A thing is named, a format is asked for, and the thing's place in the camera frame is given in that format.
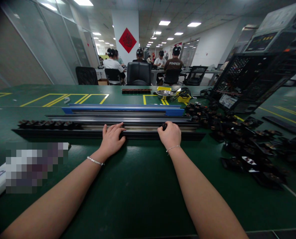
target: black office chair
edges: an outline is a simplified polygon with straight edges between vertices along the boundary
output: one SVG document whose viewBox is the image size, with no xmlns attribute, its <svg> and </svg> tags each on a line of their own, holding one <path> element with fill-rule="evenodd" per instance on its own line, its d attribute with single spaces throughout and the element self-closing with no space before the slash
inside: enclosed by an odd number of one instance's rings
<svg viewBox="0 0 296 239">
<path fill-rule="evenodd" d="M 193 66 L 191 68 L 191 71 L 189 72 L 187 79 L 183 81 L 183 84 L 186 86 L 199 86 L 207 69 L 207 66 Z"/>
<path fill-rule="evenodd" d="M 177 84 L 179 81 L 180 73 L 181 73 L 181 69 L 166 70 L 166 73 L 164 74 L 164 84 L 168 84 L 168 85 Z"/>
<path fill-rule="evenodd" d="M 96 70 L 93 67 L 76 67 L 79 85 L 98 85 Z"/>
<path fill-rule="evenodd" d="M 151 64 L 129 62 L 127 65 L 127 85 L 150 86 Z"/>
<path fill-rule="evenodd" d="M 109 85 L 121 85 L 120 71 L 118 69 L 105 69 Z"/>
</svg>

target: white t-shirt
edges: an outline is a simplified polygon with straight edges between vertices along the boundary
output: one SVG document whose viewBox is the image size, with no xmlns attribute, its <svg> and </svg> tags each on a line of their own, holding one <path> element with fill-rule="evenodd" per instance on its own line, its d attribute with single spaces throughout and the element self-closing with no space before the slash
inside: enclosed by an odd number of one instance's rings
<svg viewBox="0 0 296 239">
<path fill-rule="evenodd" d="M 124 68 L 118 63 L 118 61 L 114 61 L 113 59 L 108 58 L 102 62 L 105 69 L 117 69 L 120 73 L 124 71 Z"/>
<path fill-rule="evenodd" d="M 155 60 L 154 62 L 154 65 L 158 65 L 159 63 L 161 63 L 160 66 L 158 67 L 161 67 L 162 65 L 165 65 L 166 64 L 166 59 L 163 57 L 162 59 L 160 59 L 159 57 Z"/>
</svg>

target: ceiling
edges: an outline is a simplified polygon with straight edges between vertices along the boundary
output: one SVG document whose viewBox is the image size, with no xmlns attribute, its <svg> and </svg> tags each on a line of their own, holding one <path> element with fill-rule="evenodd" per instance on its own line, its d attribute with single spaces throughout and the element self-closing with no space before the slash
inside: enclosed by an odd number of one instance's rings
<svg viewBox="0 0 296 239">
<path fill-rule="evenodd" d="M 116 45 L 111 9 L 139 11 L 139 43 L 145 47 L 149 41 L 155 47 L 161 42 L 178 43 L 200 32 L 219 26 L 241 16 L 265 16 L 271 11 L 295 3 L 296 0 L 90 0 L 93 7 L 82 7 L 87 12 L 90 30 L 99 32 L 96 43 Z M 171 21 L 168 26 L 160 26 L 160 21 Z M 201 22 L 198 27 L 187 27 L 191 22 Z M 162 32 L 151 40 L 154 31 Z M 175 36 L 176 32 L 184 34 Z"/>
</svg>

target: green table surface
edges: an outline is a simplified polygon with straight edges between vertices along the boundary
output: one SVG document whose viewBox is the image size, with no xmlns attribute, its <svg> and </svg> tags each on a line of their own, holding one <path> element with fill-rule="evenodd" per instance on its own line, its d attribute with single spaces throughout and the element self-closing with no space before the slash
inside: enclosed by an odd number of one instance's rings
<svg viewBox="0 0 296 239">
<path fill-rule="evenodd" d="M 151 88 L 155 91 L 157 87 L 21 85 L 0 91 L 11 93 L 0 94 L 0 165 L 5 162 L 7 142 L 27 142 L 11 131 L 17 128 L 19 120 L 44 120 L 47 119 L 44 115 L 64 114 L 61 109 L 65 106 L 63 100 L 51 107 L 42 107 L 61 95 L 45 95 L 103 94 L 92 95 L 83 102 L 98 104 L 109 94 L 103 104 L 144 103 L 143 95 L 123 95 L 122 88 Z M 205 88 L 189 86 L 192 95 L 198 95 Z M 77 102 L 84 95 L 69 96 L 70 103 Z M 43 98 L 20 107 L 40 97 Z M 161 103 L 156 96 L 145 96 L 145 99 L 146 104 Z M 207 104 L 206 100 L 197 101 Z M 280 88 L 261 106 L 263 109 L 258 109 L 253 116 L 260 119 L 261 116 L 281 114 L 275 106 L 296 106 L 296 88 Z M 291 118 L 292 114 L 285 117 L 296 121 L 296 118 Z M 280 130 L 267 122 L 259 129 Z M 293 137 L 287 132 L 284 135 Z M 69 142 L 72 147 L 66 163 L 58 167 L 58 172 L 46 180 L 37 193 L 3 193 L 0 196 L 0 233 L 86 156 L 97 150 L 101 143 L 98 139 L 44 138 L 29 141 Z M 222 144 L 209 135 L 200 142 L 183 141 L 181 146 L 223 196 L 246 231 L 296 228 L 296 197 L 289 190 L 266 189 L 259 186 L 249 174 L 225 170 L 219 158 L 230 155 L 222 150 Z M 273 161 L 290 171 L 288 187 L 296 194 L 296 168 L 278 159 Z M 158 140 L 128 140 L 100 171 L 62 238 L 140 238 L 194 234 L 196 230 L 185 207 L 174 167 L 162 143 Z"/>
</svg>

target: metal bowl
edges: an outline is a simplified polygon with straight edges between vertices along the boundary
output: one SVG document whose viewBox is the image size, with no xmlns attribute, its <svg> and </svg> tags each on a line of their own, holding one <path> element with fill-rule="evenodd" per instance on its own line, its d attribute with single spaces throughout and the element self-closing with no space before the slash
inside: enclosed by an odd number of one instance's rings
<svg viewBox="0 0 296 239">
<path fill-rule="evenodd" d="M 157 91 L 158 98 L 162 100 L 168 100 L 173 94 L 173 92 L 166 90 Z"/>
</svg>

